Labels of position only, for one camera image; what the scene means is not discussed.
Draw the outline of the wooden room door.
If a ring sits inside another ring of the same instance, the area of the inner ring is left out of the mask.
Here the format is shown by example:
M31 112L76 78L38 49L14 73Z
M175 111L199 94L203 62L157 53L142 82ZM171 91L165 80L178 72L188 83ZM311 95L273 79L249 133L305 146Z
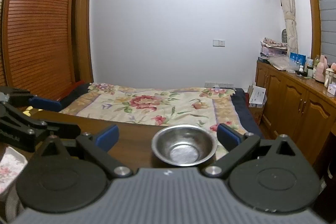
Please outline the wooden room door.
M75 10L76 53L80 80L93 81L90 31L89 0L76 0Z

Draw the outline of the pink thermos jug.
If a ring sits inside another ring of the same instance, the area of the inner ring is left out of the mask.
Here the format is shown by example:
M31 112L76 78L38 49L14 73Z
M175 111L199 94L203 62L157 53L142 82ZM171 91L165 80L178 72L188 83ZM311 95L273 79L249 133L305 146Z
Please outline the pink thermos jug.
M324 83L325 81L324 73L326 69L327 69L327 58L325 55L321 55L315 71L315 80L317 82Z

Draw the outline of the wooden slatted wardrobe door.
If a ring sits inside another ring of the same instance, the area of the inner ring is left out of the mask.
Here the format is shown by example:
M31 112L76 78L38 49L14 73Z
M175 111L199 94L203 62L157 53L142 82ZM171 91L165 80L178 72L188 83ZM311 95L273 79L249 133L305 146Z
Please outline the wooden slatted wardrobe door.
M56 100L76 81L76 0L1 0L1 84Z

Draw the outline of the white wall switch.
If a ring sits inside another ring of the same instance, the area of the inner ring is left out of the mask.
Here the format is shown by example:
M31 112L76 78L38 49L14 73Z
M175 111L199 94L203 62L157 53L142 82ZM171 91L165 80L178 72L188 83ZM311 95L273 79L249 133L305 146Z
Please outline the white wall switch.
M226 45L225 40L213 39L213 46L214 47L225 47L225 45Z

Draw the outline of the wooden sideboard cabinet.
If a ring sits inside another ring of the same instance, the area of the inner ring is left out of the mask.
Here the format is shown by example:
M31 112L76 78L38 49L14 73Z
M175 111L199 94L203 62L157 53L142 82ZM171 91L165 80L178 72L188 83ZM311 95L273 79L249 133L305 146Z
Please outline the wooden sideboard cabinet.
M335 97L314 79L256 63L256 85L266 89L259 127L265 138L288 135L311 165L322 157L335 133Z

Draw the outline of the stack of folded cloths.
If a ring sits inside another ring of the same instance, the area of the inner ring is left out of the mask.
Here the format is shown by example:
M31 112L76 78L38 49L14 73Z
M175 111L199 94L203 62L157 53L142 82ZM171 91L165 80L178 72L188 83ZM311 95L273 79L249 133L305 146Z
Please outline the stack of folded cloths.
M274 56L286 55L288 51L288 43L276 42L269 38L264 38L260 45L260 57L265 60Z

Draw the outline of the blue picture card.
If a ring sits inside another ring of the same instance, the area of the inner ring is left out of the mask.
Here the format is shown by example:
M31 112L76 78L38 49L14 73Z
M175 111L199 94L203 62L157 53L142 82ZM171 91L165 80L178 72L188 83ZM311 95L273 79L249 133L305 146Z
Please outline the blue picture card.
M298 65L304 66L306 63L306 56L291 52L289 58Z

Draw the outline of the white floral square plate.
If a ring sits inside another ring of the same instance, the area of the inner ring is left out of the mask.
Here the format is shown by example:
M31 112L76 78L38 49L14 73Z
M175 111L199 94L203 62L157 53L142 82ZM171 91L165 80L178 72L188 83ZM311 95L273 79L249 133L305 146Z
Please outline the white floral square plate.
M12 147L7 147L1 159L1 198L8 192L10 186L15 182L28 161Z

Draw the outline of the floral bed blanket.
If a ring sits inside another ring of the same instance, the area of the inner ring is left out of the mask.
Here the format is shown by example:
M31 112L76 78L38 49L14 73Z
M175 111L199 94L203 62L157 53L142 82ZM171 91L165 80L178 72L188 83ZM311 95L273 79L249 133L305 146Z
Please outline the floral bed blanket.
M62 114L150 126L191 124L212 135L221 123L241 135L261 135L240 88L136 89L106 83L79 87Z

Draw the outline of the small stainless steel bowl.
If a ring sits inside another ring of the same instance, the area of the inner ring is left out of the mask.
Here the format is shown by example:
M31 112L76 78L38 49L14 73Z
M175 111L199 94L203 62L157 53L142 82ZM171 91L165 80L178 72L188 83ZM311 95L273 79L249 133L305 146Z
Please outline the small stainless steel bowl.
M154 155L168 165L201 165L213 158L217 141L207 130L190 124L165 127L151 140Z

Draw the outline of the white cardboard box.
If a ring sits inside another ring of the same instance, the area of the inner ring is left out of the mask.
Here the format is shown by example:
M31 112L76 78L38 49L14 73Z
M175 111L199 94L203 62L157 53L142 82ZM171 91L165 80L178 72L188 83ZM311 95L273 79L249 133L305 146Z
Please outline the white cardboard box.
M250 85L248 88L249 107L263 108L266 101L266 88Z

